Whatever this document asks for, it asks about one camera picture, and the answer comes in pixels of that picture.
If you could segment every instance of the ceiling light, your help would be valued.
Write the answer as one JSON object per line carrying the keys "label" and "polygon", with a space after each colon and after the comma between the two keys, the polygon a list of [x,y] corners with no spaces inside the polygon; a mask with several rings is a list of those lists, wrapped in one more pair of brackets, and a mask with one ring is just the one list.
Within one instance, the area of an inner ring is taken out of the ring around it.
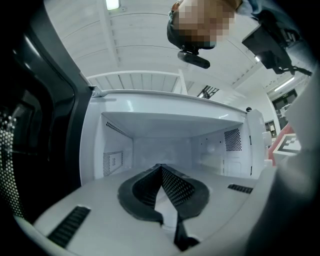
{"label": "ceiling light", "polygon": [[277,89],[274,89],[274,91],[278,91],[280,90],[282,87],[286,86],[287,84],[289,84],[293,79],[295,79],[294,77],[292,77],[290,80],[286,81],[283,85],[280,85]]}
{"label": "ceiling light", "polygon": [[119,0],[105,0],[105,1],[106,1],[106,8],[109,11],[117,9],[120,6]]}

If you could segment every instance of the ceiling beam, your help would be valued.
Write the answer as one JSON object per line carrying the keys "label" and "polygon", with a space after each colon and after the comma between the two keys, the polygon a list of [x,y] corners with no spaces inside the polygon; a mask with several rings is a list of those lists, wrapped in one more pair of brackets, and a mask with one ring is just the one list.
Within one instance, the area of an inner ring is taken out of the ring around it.
{"label": "ceiling beam", "polygon": [[199,72],[199,71],[192,71],[192,72],[184,71],[183,76],[184,76],[184,80],[186,81],[192,81],[199,85],[211,86],[223,91],[233,92],[235,95],[245,98],[244,95],[235,91],[230,84],[212,75]]}
{"label": "ceiling beam", "polygon": [[179,74],[180,74],[179,80],[180,80],[180,84],[181,84],[181,94],[188,95],[184,73],[182,72],[181,69],[179,69]]}
{"label": "ceiling beam", "polygon": [[112,65],[119,66],[119,58],[117,54],[116,44],[111,29],[111,19],[109,11],[107,9],[106,0],[97,0],[97,8],[99,13],[99,19],[102,28],[103,38],[106,42],[106,46],[109,52],[110,61]]}

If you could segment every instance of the black camera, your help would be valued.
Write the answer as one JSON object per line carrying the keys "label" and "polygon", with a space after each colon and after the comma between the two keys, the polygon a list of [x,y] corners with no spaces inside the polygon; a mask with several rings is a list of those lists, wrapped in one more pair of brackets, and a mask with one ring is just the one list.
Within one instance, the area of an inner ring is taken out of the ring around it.
{"label": "black camera", "polygon": [[208,69],[210,67],[210,62],[199,55],[199,48],[195,46],[185,46],[183,45],[181,51],[178,52],[178,58],[183,62],[196,65],[203,69]]}

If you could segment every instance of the perforated metal mesh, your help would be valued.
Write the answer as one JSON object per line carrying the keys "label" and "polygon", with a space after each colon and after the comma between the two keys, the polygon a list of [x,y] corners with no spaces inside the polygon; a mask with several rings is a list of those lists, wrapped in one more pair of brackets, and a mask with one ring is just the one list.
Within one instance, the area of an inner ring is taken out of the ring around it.
{"label": "perforated metal mesh", "polygon": [[159,168],[137,181],[133,185],[132,192],[140,202],[154,209],[161,183],[162,173]]}
{"label": "perforated metal mesh", "polygon": [[12,148],[17,120],[0,112],[0,195],[16,216],[26,218],[15,180]]}
{"label": "perforated metal mesh", "polygon": [[241,151],[241,138],[239,129],[228,130],[224,132],[226,151]]}
{"label": "perforated metal mesh", "polygon": [[130,136],[128,134],[126,134],[125,132],[123,132],[122,130],[120,130],[118,127],[116,127],[114,124],[110,123],[110,122],[106,122],[106,126],[109,127],[112,130],[115,130],[116,132],[127,136],[128,138],[130,138]]}
{"label": "perforated metal mesh", "polygon": [[[121,164],[116,167],[112,168],[111,166],[116,165],[116,159],[111,157],[112,155],[121,153]],[[104,152],[103,153],[103,176],[109,176],[118,170],[124,164],[124,153],[123,151],[116,151],[116,152]]]}
{"label": "perforated metal mesh", "polygon": [[189,200],[195,191],[190,183],[164,168],[162,168],[162,187],[175,207]]}

